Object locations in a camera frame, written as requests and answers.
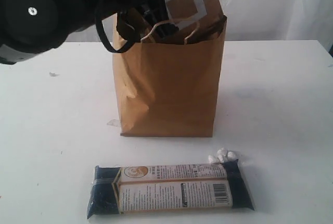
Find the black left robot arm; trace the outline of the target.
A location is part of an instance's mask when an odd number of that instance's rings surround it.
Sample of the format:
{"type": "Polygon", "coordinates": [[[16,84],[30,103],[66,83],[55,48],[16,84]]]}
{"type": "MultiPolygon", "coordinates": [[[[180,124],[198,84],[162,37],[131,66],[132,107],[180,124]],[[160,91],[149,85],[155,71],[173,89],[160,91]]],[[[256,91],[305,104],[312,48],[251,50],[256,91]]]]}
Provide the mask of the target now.
{"type": "Polygon", "coordinates": [[[125,53],[138,40],[138,29],[127,18],[134,9],[165,38],[178,28],[168,21],[165,0],[1,0],[1,63],[14,65],[58,48],[67,37],[95,26],[104,47],[125,53]],[[104,30],[103,20],[118,14],[124,21],[125,44],[115,49],[104,30]]]}

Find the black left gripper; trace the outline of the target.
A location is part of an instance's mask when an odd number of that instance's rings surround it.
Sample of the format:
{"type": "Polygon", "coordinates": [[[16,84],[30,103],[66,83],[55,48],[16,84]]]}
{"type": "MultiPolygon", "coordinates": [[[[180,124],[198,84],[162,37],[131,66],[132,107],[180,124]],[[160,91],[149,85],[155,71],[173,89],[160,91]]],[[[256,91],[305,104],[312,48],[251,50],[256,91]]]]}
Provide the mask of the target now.
{"type": "Polygon", "coordinates": [[[138,38],[147,26],[169,20],[162,0],[138,0],[116,2],[117,32],[123,38],[138,38]]]}

